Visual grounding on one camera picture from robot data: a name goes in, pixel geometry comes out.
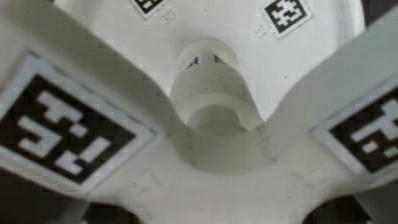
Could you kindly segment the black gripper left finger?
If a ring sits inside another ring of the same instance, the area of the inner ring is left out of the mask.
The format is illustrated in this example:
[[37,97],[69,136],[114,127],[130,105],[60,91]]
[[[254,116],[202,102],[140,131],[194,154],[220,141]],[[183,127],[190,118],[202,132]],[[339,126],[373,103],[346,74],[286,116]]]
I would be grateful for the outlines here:
[[117,206],[90,203],[83,212],[87,224],[142,224],[137,216]]

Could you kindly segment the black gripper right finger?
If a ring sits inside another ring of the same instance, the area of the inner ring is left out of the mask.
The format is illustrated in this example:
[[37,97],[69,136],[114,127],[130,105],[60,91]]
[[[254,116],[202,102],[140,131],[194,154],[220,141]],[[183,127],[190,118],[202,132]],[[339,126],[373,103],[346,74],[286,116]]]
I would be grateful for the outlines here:
[[302,224],[368,224],[369,215],[352,196],[327,201],[305,216]]

